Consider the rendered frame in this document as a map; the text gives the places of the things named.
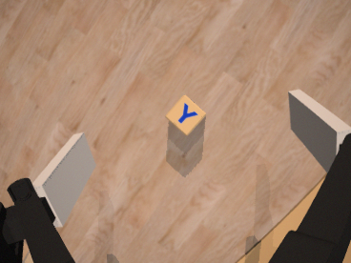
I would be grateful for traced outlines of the orange letter y block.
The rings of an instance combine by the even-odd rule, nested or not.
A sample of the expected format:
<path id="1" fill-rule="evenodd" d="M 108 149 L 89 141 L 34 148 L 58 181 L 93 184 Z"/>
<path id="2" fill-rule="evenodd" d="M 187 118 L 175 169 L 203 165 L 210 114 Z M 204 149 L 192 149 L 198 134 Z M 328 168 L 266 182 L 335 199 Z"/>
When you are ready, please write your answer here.
<path id="1" fill-rule="evenodd" d="M 188 135 L 205 117 L 205 115 L 205 111 L 203 111 L 188 96 L 183 95 L 166 114 L 166 118 L 181 132 Z"/>

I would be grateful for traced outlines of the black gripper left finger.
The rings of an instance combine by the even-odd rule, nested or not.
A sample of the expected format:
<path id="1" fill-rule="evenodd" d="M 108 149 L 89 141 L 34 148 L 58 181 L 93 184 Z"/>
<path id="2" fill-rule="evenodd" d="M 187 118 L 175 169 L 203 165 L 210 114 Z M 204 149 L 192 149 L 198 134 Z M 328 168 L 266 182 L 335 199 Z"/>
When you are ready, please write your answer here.
<path id="1" fill-rule="evenodd" d="M 95 166 L 81 132 L 33 183 L 21 178 L 9 185 L 14 205 L 0 202 L 0 263 L 22 263 L 24 239 L 33 263 L 74 263 L 56 228 L 64 226 Z"/>

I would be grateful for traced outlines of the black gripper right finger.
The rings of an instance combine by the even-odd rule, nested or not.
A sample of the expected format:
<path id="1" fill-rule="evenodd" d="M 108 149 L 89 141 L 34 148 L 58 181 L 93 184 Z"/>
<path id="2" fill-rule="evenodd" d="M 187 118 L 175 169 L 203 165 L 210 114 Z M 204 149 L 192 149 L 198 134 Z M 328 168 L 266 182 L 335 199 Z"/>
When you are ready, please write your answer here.
<path id="1" fill-rule="evenodd" d="M 291 130 L 328 174 L 268 263 L 342 263 L 351 241 L 351 127 L 301 90 L 288 96 Z"/>

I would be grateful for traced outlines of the orange flat mat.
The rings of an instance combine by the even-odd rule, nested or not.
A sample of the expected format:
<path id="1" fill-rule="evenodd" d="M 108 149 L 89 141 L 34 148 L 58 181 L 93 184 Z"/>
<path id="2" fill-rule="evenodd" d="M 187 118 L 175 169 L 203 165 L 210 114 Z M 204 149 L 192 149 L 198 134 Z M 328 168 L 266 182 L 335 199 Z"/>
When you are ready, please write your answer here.
<path id="1" fill-rule="evenodd" d="M 274 228 L 235 263 L 268 263 L 285 235 L 299 227 L 326 175 L 327 173 Z M 342 263 L 351 263 L 351 241 Z"/>

